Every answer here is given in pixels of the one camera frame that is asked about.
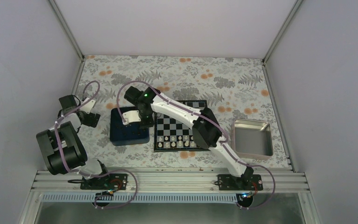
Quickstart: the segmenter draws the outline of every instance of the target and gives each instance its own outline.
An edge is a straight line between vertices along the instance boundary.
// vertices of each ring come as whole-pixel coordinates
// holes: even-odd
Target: floral pattern
[[[166,57],[166,56],[87,56],[77,89],[79,97],[89,97],[97,80],[101,89],[93,112],[101,118],[96,128],[82,126],[79,137],[89,158],[97,158],[110,167],[221,168],[225,165],[211,152],[153,151],[154,128],[150,141],[142,145],[114,146],[109,140],[110,111],[117,107],[120,87],[131,80],[142,80],[176,100],[205,99],[228,132],[235,118],[264,120],[271,124],[274,155],[267,161],[244,159],[250,164],[269,168],[288,167],[282,139],[271,104],[259,59]],[[145,89],[142,84],[132,86]],[[132,106],[124,99],[129,86],[123,88],[119,105]]]

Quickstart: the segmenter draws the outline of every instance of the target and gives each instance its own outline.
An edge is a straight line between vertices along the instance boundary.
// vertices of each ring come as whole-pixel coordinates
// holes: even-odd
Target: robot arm
[[[197,116],[197,114],[201,114],[218,124],[214,114],[209,108],[203,110],[192,108],[170,99],[163,93],[160,93],[160,95],[165,100],[158,96],[151,88],[147,88],[145,91],[139,91],[134,87],[130,87],[126,91],[124,98],[134,104],[139,111],[137,112],[137,117],[127,116],[127,114],[124,113],[124,123],[139,122],[140,118],[143,127],[147,128],[154,124],[152,118],[153,112],[168,115],[191,128],[194,142],[198,146],[213,152],[226,164],[232,176],[244,178],[244,174],[246,174],[246,176],[253,174],[252,168],[247,168],[237,162],[241,161],[241,159],[226,143],[226,138],[222,135],[219,128],[200,116]]]

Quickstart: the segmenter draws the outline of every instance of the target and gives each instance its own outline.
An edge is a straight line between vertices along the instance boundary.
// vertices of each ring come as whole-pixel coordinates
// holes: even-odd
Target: floral tablecloth
[[[229,133],[235,118],[264,120],[271,124],[274,155],[267,161],[245,159],[269,168],[288,167],[269,91],[259,59],[166,56],[87,56],[77,95],[98,80],[101,90],[93,112],[101,118],[96,128],[82,126],[79,137],[89,158],[109,167],[221,168],[225,165],[211,152],[153,152],[154,128],[147,144],[114,146],[109,140],[110,111],[117,107],[119,88],[131,80],[142,80],[175,100],[206,99],[219,124]],[[133,84],[146,89],[142,84]],[[131,106],[120,93],[120,106]],[[85,92],[91,96],[92,84]]]

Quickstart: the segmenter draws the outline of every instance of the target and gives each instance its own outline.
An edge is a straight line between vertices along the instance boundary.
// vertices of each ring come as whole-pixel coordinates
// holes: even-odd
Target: metal pan
[[[273,155],[268,122],[236,119],[232,127],[231,148],[241,158],[268,160]]]

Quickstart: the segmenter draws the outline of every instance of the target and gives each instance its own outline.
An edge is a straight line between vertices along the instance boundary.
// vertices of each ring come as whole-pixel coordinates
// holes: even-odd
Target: white panel
[[[323,223],[358,223],[358,1],[304,1],[268,71]]]
[[[46,0],[0,1],[0,223],[17,223],[79,59]]]
[[[295,0],[56,0],[84,54],[263,58]]]

